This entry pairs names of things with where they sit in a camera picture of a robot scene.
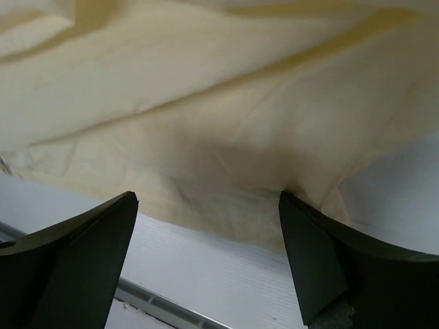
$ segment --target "cloth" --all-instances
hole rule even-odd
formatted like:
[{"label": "cloth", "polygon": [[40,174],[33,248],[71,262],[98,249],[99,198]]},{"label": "cloth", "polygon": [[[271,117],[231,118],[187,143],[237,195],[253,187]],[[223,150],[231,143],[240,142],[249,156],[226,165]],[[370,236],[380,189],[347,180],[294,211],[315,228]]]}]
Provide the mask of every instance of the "cloth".
[{"label": "cloth", "polygon": [[439,127],[436,0],[7,3],[4,171],[180,226],[285,252],[282,190],[348,223],[338,184]]}]

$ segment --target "white surface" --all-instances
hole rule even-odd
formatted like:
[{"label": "white surface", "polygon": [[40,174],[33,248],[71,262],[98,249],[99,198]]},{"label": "white surface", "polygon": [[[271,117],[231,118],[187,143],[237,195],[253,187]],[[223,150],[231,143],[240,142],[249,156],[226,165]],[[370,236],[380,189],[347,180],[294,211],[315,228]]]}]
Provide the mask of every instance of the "white surface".
[{"label": "white surface", "polygon": [[[34,232],[98,205],[0,175],[0,221]],[[139,215],[122,276],[233,329],[301,329],[287,259]]]},{"label": "white surface", "polygon": [[171,329],[130,305],[113,300],[105,329]]},{"label": "white surface", "polygon": [[439,132],[375,161],[340,190],[353,227],[439,255]]}]

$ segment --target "gray metal strip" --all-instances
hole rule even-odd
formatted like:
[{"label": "gray metal strip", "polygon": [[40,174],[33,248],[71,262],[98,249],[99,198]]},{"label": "gray metal strip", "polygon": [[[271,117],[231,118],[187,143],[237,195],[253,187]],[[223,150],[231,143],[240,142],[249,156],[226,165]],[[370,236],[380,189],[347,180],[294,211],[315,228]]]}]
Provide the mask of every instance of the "gray metal strip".
[{"label": "gray metal strip", "polygon": [[[24,232],[0,221],[0,242],[25,235]],[[123,278],[119,279],[115,298],[176,329],[231,329]]]}]

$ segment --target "cream fabric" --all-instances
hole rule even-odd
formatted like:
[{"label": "cream fabric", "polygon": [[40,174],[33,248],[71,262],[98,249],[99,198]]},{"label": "cream fabric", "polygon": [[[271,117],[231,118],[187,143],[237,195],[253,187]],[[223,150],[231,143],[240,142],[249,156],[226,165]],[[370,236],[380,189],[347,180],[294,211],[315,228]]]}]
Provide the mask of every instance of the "cream fabric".
[{"label": "cream fabric", "polygon": [[277,2],[75,0],[55,36],[14,25],[36,41],[0,49],[3,167],[277,252],[284,189],[347,222],[339,182],[439,127],[439,5]]}]

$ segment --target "yellow cloth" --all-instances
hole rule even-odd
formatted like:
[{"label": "yellow cloth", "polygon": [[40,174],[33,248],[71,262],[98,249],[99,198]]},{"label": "yellow cloth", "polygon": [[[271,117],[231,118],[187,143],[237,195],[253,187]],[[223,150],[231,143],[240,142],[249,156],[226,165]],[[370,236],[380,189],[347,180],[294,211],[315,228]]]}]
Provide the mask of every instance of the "yellow cloth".
[{"label": "yellow cloth", "polygon": [[439,127],[439,1],[272,2],[0,5],[0,157],[278,252],[283,189],[346,221],[340,181]]}]

